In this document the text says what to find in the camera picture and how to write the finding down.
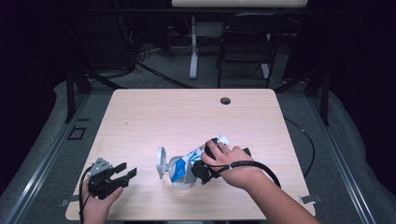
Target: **blue object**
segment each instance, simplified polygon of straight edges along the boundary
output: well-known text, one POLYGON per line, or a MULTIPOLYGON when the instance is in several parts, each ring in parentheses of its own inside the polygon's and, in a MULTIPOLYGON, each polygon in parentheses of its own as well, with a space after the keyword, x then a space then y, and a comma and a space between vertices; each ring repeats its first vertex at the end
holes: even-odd
POLYGON ((186 162, 184 162, 183 159, 178 159, 175 162, 175 173, 171 178, 172 183, 174 183, 175 181, 177 181, 178 179, 180 179, 183 175, 186 174, 186 162))

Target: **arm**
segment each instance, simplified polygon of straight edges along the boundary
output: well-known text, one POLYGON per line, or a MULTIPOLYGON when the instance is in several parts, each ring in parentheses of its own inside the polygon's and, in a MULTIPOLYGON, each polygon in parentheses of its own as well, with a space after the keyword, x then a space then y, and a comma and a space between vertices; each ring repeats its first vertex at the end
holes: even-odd
POLYGON ((83 216, 84 224, 101 224, 105 223, 111 204, 113 204, 122 194, 123 188, 119 187, 107 198, 100 200, 95 198, 88 192, 88 183, 90 179, 86 179, 82 186, 82 200, 85 203, 83 216))
MULTIPOLYGON (((205 153, 201 155, 204 163, 210 166, 230 164, 233 161, 253 161, 240 147, 230 150, 227 146, 208 141, 215 160, 205 153)), ((221 173, 224 180, 240 189, 244 189, 260 207, 271 223, 319 223, 300 204, 269 179, 260 168, 236 167, 221 173)))

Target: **black chair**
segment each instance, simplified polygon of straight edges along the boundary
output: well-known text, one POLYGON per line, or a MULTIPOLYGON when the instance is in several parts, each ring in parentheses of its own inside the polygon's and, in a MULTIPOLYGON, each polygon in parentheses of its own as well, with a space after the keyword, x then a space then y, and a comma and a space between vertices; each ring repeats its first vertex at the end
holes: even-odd
POLYGON ((288 20, 279 14, 237 13, 224 22, 221 31, 218 88, 220 88, 221 66, 226 63, 269 64, 269 74, 265 83, 268 88, 274 67, 280 37, 286 31, 288 20))

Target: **tabletop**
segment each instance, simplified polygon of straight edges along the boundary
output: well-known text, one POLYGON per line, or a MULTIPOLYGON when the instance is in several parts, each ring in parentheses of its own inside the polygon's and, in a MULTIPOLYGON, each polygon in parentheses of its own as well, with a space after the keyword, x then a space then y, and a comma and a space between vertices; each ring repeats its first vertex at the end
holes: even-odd
MULTIPOLYGON (((309 195, 276 95, 263 89, 114 91, 82 171, 99 157, 114 165, 127 162, 127 170, 117 175, 137 167, 108 219, 265 219, 245 191, 221 177, 205 185, 198 179, 189 189, 175 189, 168 173, 159 178, 158 147, 165 148, 169 161, 220 134, 231 147, 248 147, 294 200, 309 195)), ((313 204, 303 206, 315 214, 313 204)), ((70 203, 65 215, 78 220, 78 210, 78 202, 70 203)))
POLYGON ((307 0, 172 0, 173 7, 305 7, 307 0))

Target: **round hole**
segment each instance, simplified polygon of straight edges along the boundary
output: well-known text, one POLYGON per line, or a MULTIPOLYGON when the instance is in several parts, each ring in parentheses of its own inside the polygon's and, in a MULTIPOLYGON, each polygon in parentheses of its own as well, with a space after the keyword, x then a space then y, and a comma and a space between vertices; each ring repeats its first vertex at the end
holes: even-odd
POLYGON ((231 103, 231 100, 228 97, 223 97, 220 99, 220 102, 222 105, 229 105, 231 103))

